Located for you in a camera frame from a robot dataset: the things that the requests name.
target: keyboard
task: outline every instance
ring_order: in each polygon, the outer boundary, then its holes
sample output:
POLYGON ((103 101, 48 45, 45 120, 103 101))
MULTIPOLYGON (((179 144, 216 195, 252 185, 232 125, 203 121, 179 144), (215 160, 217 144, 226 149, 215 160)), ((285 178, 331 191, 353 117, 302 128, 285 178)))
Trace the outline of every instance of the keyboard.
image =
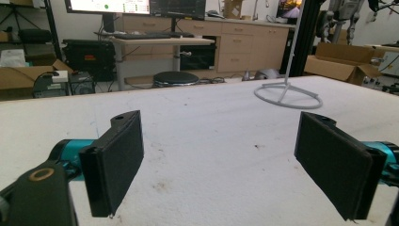
POLYGON ((160 40, 170 39, 170 35, 163 34, 114 34, 115 38, 120 40, 160 40))

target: wooden cabinet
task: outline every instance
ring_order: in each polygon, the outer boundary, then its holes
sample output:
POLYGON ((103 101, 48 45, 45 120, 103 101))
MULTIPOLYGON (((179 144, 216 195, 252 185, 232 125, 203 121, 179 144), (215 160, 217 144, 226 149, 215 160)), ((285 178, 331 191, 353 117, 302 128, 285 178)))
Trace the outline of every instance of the wooden cabinet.
POLYGON ((190 32, 199 36, 220 36, 221 22, 180 20, 178 26, 184 32, 190 32))
MULTIPOLYGON (((127 32, 170 30, 169 18, 123 16, 127 32)), ((215 36, 215 69, 212 73, 243 73, 246 70, 279 69, 287 40, 289 27, 267 24, 246 24, 231 21, 180 20, 177 31, 197 36, 215 36)), ((127 59, 151 59, 171 57, 170 46, 129 46, 125 49, 127 59)))
POLYGON ((249 69, 279 69, 289 28, 263 26, 258 29, 259 35, 253 40, 249 69))

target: black bin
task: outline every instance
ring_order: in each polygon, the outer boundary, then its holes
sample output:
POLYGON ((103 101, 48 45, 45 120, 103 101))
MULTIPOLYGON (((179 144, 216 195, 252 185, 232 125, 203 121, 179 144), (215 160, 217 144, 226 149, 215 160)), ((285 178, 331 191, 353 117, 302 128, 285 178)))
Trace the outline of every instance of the black bin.
POLYGON ((72 69, 88 72, 94 82, 112 81, 115 69, 115 48, 108 40, 64 40, 62 50, 72 69))

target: circular stand base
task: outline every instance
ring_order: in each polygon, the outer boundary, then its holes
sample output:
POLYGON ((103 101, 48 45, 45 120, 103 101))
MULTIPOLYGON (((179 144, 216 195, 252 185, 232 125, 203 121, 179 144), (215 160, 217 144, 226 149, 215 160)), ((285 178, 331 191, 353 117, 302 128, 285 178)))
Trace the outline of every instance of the circular stand base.
POLYGON ((263 84, 261 87, 257 88, 254 90, 254 94, 255 96, 257 96, 258 98, 260 98, 261 100, 264 100, 270 104, 273 105, 280 105, 280 106, 285 106, 285 107, 290 107, 290 108, 297 108, 297 109, 315 109, 315 108, 319 108, 320 106, 323 105, 323 101, 318 97, 318 95, 316 93, 313 92, 309 92, 307 90, 304 89, 300 89, 294 86, 291 86, 290 83, 273 83, 273 84, 263 84), (263 96, 261 96, 258 91, 261 89, 283 89, 282 94, 279 97, 278 101, 273 101, 267 98, 264 98, 263 96), (312 97, 313 99, 315 99, 318 104, 316 105, 289 105, 289 104, 285 104, 282 102, 282 99, 285 96, 285 93, 288 91, 296 91, 296 92, 300 92, 303 93, 305 95, 308 95, 310 97, 312 97))

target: white paper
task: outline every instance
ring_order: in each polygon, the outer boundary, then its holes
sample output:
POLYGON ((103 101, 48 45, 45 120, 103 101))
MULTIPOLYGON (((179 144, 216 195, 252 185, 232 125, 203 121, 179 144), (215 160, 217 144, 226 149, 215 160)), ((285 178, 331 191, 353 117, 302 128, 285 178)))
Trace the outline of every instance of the white paper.
POLYGON ((13 49, 1 52, 0 67, 24 67, 24 50, 13 49))

